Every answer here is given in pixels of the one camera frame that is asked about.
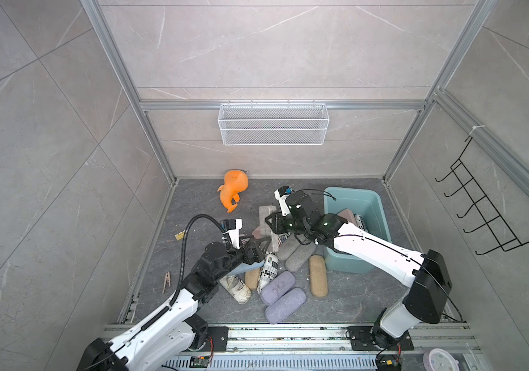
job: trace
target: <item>black cable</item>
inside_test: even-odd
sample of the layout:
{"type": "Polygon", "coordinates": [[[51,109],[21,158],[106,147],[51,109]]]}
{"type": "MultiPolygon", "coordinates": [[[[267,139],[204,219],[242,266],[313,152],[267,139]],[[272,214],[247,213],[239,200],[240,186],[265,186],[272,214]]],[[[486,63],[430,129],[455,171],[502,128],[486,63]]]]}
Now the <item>black cable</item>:
{"type": "MultiPolygon", "coordinates": [[[[428,260],[430,260],[430,261],[432,261],[432,262],[438,264],[437,261],[433,260],[432,258],[428,258],[427,256],[425,257],[425,259],[428,259],[428,260]]],[[[449,315],[445,315],[445,316],[448,317],[448,318],[450,318],[450,319],[453,320],[453,321],[458,322],[458,323],[463,323],[463,322],[465,322],[465,321],[462,319],[461,311],[458,310],[458,307],[456,306],[456,304],[454,304],[454,302],[452,301],[452,299],[450,298],[450,296],[448,296],[448,294],[446,294],[446,297],[448,298],[448,300],[450,301],[450,304],[452,304],[452,306],[454,307],[454,309],[456,309],[456,312],[458,313],[458,316],[459,316],[461,319],[460,319],[460,320],[458,320],[458,319],[454,319],[453,317],[450,317],[449,315]]]]}
{"type": "Polygon", "coordinates": [[[186,264],[185,262],[186,241],[188,240],[188,233],[190,232],[190,227],[193,225],[195,221],[201,218],[209,219],[213,224],[215,224],[217,228],[219,228],[221,233],[224,235],[225,244],[227,245],[227,247],[231,248],[232,246],[230,234],[225,233],[227,231],[225,230],[223,226],[221,226],[221,224],[219,224],[219,222],[215,218],[207,214],[199,214],[199,215],[195,215],[194,217],[192,217],[192,219],[186,225],[186,229],[184,229],[184,237],[182,237],[182,247],[180,248],[180,276],[178,278],[178,285],[176,286],[176,292],[174,293],[174,296],[172,297],[172,300],[170,301],[170,307],[172,307],[172,305],[176,302],[176,299],[178,299],[178,295],[180,294],[180,290],[182,289],[182,280],[184,279],[184,266],[186,264]]]}
{"type": "Polygon", "coordinates": [[[379,362],[383,361],[384,360],[384,357],[392,357],[394,359],[395,362],[398,362],[398,359],[399,359],[399,355],[394,355],[394,354],[385,354],[382,356],[382,359],[381,360],[378,360],[378,358],[380,357],[380,354],[382,354],[382,352],[386,351],[386,350],[396,350],[396,349],[389,349],[391,347],[394,347],[395,345],[399,345],[399,348],[400,348],[400,344],[399,344],[399,341],[401,341],[402,337],[400,337],[397,342],[391,346],[389,346],[388,348],[384,348],[382,349],[380,352],[378,352],[378,354],[376,354],[376,366],[378,366],[379,362]]]}
{"type": "Polygon", "coordinates": [[[337,200],[333,195],[331,195],[330,193],[328,193],[327,191],[324,191],[322,193],[319,193],[319,194],[305,194],[303,195],[302,197],[298,198],[298,201],[304,197],[308,197],[308,196],[312,196],[312,195],[323,195],[323,196],[328,196],[328,197],[331,197],[333,200],[337,200]]]}
{"type": "Polygon", "coordinates": [[[327,191],[327,190],[304,188],[304,189],[298,189],[298,190],[296,190],[296,192],[299,192],[300,190],[317,190],[318,192],[322,192],[322,194],[328,194],[327,196],[331,197],[331,198],[334,199],[335,201],[337,200],[337,199],[336,199],[335,197],[333,197],[333,195],[331,195],[330,192],[327,191]]]}
{"type": "Polygon", "coordinates": [[[118,349],[116,349],[115,351],[112,352],[112,350],[110,350],[112,352],[112,354],[108,354],[107,357],[105,357],[104,359],[102,360],[99,360],[97,361],[96,363],[93,363],[91,364],[90,366],[87,366],[85,367],[84,369],[78,369],[77,371],[85,371],[85,370],[89,370],[91,367],[96,367],[97,365],[100,365],[101,363],[105,362],[108,358],[116,355],[116,353],[118,353],[120,351],[120,349],[124,348],[124,346],[129,342],[131,341],[132,339],[135,338],[135,336],[137,336],[139,334],[139,332],[141,332],[141,330],[138,330],[137,333],[135,335],[133,335],[130,339],[128,339],[127,341],[124,342],[124,344],[122,344],[122,346],[118,349]]]}
{"type": "MultiPolygon", "coordinates": [[[[462,318],[462,314],[461,314],[461,311],[458,309],[458,307],[456,306],[456,304],[454,304],[454,302],[452,301],[452,299],[450,298],[450,296],[448,295],[448,293],[446,292],[446,290],[444,289],[444,287],[442,287],[442,285],[440,284],[440,282],[432,275],[432,273],[430,273],[430,271],[428,271],[422,264],[420,264],[419,262],[413,260],[412,258],[410,258],[409,256],[403,254],[402,252],[398,251],[398,250],[394,250],[393,248],[389,247],[389,246],[386,246],[385,244],[383,244],[382,242],[378,242],[376,240],[372,240],[371,238],[366,238],[364,236],[360,236],[358,234],[341,234],[340,236],[336,236],[336,237],[333,237],[332,239],[335,239],[337,237],[343,237],[343,236],[355,236],[355,237],[359,237],[359,238],[362,238],[362,239],[366,239],[366,240],[370,240],[370,241],[373,241],[373,242],[376,242],[378,245],[381,245],[381,246],[384,246],[385,248],[387,249],[390,249],[390,250],[393,250],[394,252],[396,252],[397,254],[401,254],[402,256],[406,257],[407,259],[411,260],[413,263],[416,263],[417,265],[419,265],[419,267],[421,269],[423,269],[425,271],[425,273],[427,273],[431,278],[433,278],[433,280],[438,284],[438,287],[440,287],[442,289],[442,292],[444,293],[444,295],[446,295],[446,298],[448,299],[448,301],[450,301],[452,303],[452,306],[454,307],[454,309],[456,309],[456,311],[458,312],[458,315],[459,317],[461,317],[461,320],[458,321],[460,323],[463,323],[465,322],[462,318]]],[[[431,260],[432,262],[434,263],[437,263],[435,260],[433,259],[430,259],[428,257],[425,257],[425,259],[429,259],[431,260]]]]}
{"type": "Polygon", "coordinates": [[[296,240],[298,240],[299,244],[302,245],[302,246],[309,245],[310,243],[312,243],[311,241],[308,241],[308,243],[303,243],[302,241],[300,241],[298,239],[298,234],[297,233],[294,233],[294,237],[295,237],[296,240]]]}
{"type": "Polygon", "coordinates": [[[459,322],[457,319],[453,318],[453,317],[450,317],[449,315],[447,315],[446,313],[442,313],[442,315],[446,318],[450,318],[451,320],[453,320],[454,322],[459,322]]]}

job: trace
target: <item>black wire hook rack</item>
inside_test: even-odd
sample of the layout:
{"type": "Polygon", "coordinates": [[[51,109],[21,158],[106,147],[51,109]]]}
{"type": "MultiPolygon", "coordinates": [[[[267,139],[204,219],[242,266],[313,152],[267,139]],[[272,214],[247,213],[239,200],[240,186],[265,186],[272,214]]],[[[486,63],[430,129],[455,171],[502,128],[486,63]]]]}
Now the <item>black wire hook rack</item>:
{"type": "Polygon", "coordinates": [[[491,202],[491,199],[489,198],[489,196],[487,196],[487,194],[485,193],[485,191],[483,190],[483,188],[481,187],[481,185],[477,182],[477,180],[475,179],[475,177],[473,176],[473,174],[471,174],[471,172],[469,171],[469,169],[465,166],[465,164],[462,162],[461,160],[461,157],[462,155],[465,153],[465,151],[467,150],[467,148],[469,147],[469,144],[471,144],[471,141],[472,141],[472,137],[471,136],[468,136],[467,139],[465,139],[465,142],[467,143],[467,145],[465,145],[465,148],[462,150],[461,152],[461,155],[458,157],[458,159],[456,159],[456,161],[454,161],[452,163],[452,165],[450,165],[450,172],[448,174],[446,174],[446,176],[440,180],[438,180],[438,178],[436,178],[436,182],[443,182],[447,177],[449,177],[451,174],[454,174],[454,176],[456,177],[456,179],[458,180],[458,182],[461,184],[461,187],[456,189],[454,192],[452,192],[450,195],[447,195],[444,193],[444,196],[445,197],[452,197],[454,196],[459,190],[463,189],[468,197],[471,199],[472,201],[472,204],[471,206],[469,207],[469,209],[463,214],[463,215],[459,215],[458,213],[456,214],[456,217],[459,218],[459,219],[462,219],[464,217],[467,216],[467,214],[473,209],[475,208],[477,212],[479,212],[479,215],[481,216],[481,218],[483,219],[483,224],[476,227],[475,229],[473,230],[465,230],[463,228],[463,232],[464,233],[473,233],[475,232],[476,230],[484,227],[484,226],[487,226],[487,228],[489,228],[490,232],[491,232],[491,235],[496,239],[498,245],[495,247],[495,248],[492,248],[490,250],[487,250],[485,252],[482,252],[482,253],[478,253],[477,251],[475,251],[475,254],[476,255],[485,255],[487,253],[490,253],[492,252],[493,250],[497,250],[497,249],[502,249],[502,251],[510,251],[510,250],[513,250],[513,249],[517,249],[521,246],[525,246],[527,244],[529,244],[529,241],[527,242],[521,242],[520,239],[518,238],[518,236],[514,233],[514,230],[512,230],[512,228],[508,225],[508,222],[506,221],[506,219],[504,219],[504,217],[502,216],[502,214],[499,212],[499,210],[497,209],[497,207],[493,204],[493,202],[491,202]],[[462,167],[468,174],[469,176],[471,177],[468,181],[466,182],[462,182],[461,178],[459,177],[458,174],[456,174],[456,169],[459,168],[459,167],[462,167]],[[480,190],[480,197],[475,200],[473,199],[473,197],[471,197],[471,193],[469,193],[469,190],[467,189],[467,186],[471,183],[475,183],[476,186],[478,187],[478,189],[480,190]],[[488,202],[489,202],[489,205],[491,205],[491,207],[493,208],[493,210],[496,211],[497,213],[497,216],[495,216],[494,218],[492,219],[489,219],[487,220],[485,218],[485,216],[483,215],[483,212],[481,212],[481,209],[479,208],[479,206],[477,205],[481,200],[483,199],[486,199],[488,202]],[[506,228],[512,233],[513,235],[513,239],[509,240],[509,241],[506,241],[506,242],[500,242],[499,238],[497,237],[497,235],[495,234],[495,232],[493,231],[490,223],[492,221],[495,221],[497,219],[500,219],[502,220],[502,222],[504,222],[504,224],[506,225],[506,228]],[[510,248],[510,249],[506,249],[504,248],[504,246],[512,243],[512,242],[518,242],[518,245],[517,246],[514,246],[513,248],[510,248]]]}

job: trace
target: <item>gray marble wall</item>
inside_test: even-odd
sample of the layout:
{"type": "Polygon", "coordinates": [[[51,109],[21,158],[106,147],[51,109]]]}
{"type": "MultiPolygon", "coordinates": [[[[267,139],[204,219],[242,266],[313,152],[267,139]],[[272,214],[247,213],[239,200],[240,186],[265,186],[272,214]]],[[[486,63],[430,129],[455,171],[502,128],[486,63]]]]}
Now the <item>gray marble wall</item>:
{"type": "Polygon", "coordinates": [[[447,90],[529,166],[529,0],[500,0],[447,90]]]}
{"type": "MultiPolygon", "coordinates": [[[[425,99],[473,0],[100,0],[142,99],[425,99]]],[[[379,177],[414,112],[331,112],[324,145],[222,144],[152,112],[178,176],[379,177]]]]}
{"type": "Polygon", "coordinates": [[[143,99],[424,99],[473,0],[101,0],[143,99]]]}
{"type": "Polygon", "coordinates": [[[223,145],[217,110],[151,111],[174,173],[221,177],[231,168],[252,176],[380,177],[415,110],[331,110],[322,145],[223,145]]]}
{"type": "MultiPolygon", "coordinates": [[[[452,299],[480,343],[494,370],[529,370],[529,245],[509,252],[500,250],[477,256],[497,246],[486,227],[463,233],[483,223],[476,210],[460,219],[471,206],[463,191],[445,197],[460,187],[450,171],[467,137],[440,108],[429,115],[409,153],[390,182],[399,207],[420,246],[434,249],[446,258],[454,285],[452,299]]],[[[506,218],[521,241],[529,240],[529,198],[479,146],[471,143],[462,160],[506,218]]],[[[465,182],[470,177],[456,171],[465,182]]],[[[478,189],[471,188],[477,200],[478,189]]],[[[486,218],[495,212],[486,200],[478,204],[486,218]]],[[[511,236],[503,223],[491,223],[500,241],[511,236]]]]}
{"type": "Polygon", "coordinates": [[[0,0],[0,370],[73,370],[167,182],[77,0],[0,0]]]}

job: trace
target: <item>purple cushion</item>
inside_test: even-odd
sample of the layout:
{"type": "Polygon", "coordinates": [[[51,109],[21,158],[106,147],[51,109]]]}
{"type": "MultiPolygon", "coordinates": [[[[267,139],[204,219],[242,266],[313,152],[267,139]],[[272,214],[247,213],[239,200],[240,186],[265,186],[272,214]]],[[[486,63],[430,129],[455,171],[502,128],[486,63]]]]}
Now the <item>purple cushion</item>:
{"type": "Polygon", "coordinates": [[[271,305],[276,302],[284,293],[288,292],[295,285],[295,277],[290,271],[279,274],[275,279],[264,286],[260,291],[260,298],[263,303],[271,305]]]}
{"type": "Polygon", "coordinates": [[[296,310],[304,305],[306,300],[304,290],[299,287],[283,295],[273,305],[264,310],[264,316],[271,325],[283,322],[296,310]]]}

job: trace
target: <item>cable tie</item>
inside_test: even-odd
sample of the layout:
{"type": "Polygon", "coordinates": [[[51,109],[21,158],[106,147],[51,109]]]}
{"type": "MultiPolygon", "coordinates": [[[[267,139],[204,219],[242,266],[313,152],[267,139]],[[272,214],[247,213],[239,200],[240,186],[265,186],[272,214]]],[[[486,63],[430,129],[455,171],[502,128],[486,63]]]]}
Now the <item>cable tie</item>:
{"type": "Polygon", "coordinates": [[[473,125],[471,131],[469,132],[469,135],[473,134],[473,131],[475,131],[475,129],[477,128],[485,128],[485,125],[473,125]]]}

